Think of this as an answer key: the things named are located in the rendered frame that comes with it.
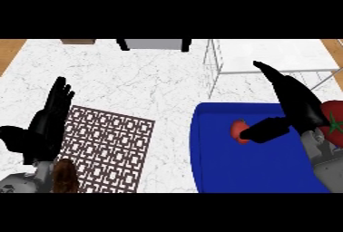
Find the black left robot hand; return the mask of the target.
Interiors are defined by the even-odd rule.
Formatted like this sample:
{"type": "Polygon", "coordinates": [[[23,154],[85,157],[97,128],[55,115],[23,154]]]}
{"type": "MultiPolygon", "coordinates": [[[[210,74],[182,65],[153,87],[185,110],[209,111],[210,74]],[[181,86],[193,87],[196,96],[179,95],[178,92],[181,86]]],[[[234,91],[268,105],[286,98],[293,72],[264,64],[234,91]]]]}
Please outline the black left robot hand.
{"type": "Polygon", "coordinates": [[[60,77],[51,88],[45,108],[36,113],[27,129],[0,126],[0,140],[8,150],[23,154],[23,164],[54,161],[63,147],[66,120],[76,92],[60,77]]]}

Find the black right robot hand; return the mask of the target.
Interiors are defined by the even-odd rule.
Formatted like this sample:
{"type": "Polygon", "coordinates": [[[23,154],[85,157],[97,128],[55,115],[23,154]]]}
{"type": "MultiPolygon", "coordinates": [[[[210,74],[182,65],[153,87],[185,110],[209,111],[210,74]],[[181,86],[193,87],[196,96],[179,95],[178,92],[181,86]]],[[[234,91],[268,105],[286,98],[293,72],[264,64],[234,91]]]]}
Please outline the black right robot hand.
{"type": "Polygon", "coordinates": [[[253,65],[261,69],[267,79],[273,83],[279,96],[279,103],[284,112],[283,117],[267,118],[240,132],[240,139],[265,143],[290,132],[295,128],[299,135],[314,131],[321,126],[329,126],[321,105],[323,102],[311,89],[290,75],[268,64],[255,61],[253,65]]]}

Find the blue tray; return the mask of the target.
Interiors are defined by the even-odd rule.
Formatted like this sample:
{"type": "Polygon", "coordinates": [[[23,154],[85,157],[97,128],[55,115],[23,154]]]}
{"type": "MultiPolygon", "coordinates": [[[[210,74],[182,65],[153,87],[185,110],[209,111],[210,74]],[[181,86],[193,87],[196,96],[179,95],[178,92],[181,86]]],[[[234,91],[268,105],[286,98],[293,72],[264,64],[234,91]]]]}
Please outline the blue tray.
{"type": "Polygon", "coordinates": [[[231,137],[236,120],[255,124],[281,117],[276,103],[203,102],[191,124],[191,163],[197,190],[221,192],[326,193],[314,175],[296,131],[264,144],[242,145],[231,137]]]}

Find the brown patterned placemat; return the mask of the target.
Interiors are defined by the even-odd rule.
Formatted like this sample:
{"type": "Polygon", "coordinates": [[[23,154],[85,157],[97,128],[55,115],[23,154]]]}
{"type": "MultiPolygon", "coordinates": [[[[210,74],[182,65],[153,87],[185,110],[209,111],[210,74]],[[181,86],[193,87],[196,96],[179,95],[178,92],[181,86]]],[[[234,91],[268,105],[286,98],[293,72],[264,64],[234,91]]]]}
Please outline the brown patterned placemat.
{"type": "Polygon", "coordinates": [[[156,121],[74,105],[58,160],[79,173],[79,193],[137,193],[156,121]]]}

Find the red tomato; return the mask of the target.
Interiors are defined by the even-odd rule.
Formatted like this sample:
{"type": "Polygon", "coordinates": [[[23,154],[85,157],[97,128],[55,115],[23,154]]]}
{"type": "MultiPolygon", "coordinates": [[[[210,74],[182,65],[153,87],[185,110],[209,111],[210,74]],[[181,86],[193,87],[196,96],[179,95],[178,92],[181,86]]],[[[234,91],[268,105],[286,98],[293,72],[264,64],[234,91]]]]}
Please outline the red tomato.
{"type": "Polygon", "coordinates": [[[249,128],[249,124],[243,119],[236,120],[231,125],[231,136],[240,144],[247,144],[249,140],[240,138],[240,133],[249,128]]]}

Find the brown oblong vegetable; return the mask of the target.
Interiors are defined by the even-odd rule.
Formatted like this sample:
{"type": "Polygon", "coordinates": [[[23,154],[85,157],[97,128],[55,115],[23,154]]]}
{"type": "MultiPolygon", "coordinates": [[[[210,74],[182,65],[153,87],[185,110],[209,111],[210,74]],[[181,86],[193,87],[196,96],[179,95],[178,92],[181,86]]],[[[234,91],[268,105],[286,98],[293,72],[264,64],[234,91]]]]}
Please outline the brown oblong vegetable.
{"type": "Polygon", "coordinates": [[[52,191],[55,193],[79,192],[79,175],[76,165],[70,159],[57,162],[52,172],[52,191]]]}

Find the brown wooden box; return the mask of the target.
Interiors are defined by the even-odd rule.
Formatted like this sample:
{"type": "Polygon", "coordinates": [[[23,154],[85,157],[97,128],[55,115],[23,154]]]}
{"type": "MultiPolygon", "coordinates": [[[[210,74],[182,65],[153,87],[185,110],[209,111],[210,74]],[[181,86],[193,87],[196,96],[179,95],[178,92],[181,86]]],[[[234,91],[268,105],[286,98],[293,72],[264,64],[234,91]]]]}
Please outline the brown wooden box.
{"type": "Polygon", "coordinates": [[[61,39],[63,44],[95,44],[97,39],[61,39]]]}

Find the grey and black appliance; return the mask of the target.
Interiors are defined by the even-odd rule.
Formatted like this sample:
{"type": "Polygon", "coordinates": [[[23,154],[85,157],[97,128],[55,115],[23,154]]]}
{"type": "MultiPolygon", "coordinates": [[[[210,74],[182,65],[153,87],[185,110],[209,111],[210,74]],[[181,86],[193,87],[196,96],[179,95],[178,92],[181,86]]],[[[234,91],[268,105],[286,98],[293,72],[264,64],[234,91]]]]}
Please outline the grey and black appliance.
{"type": "Polygon", "coordinates": [[[123,51],[132,49],[163,49],[163,50],[181,50],[190,51],[193,44],[191,39],[119,39],[117,44],[123,51]]]}

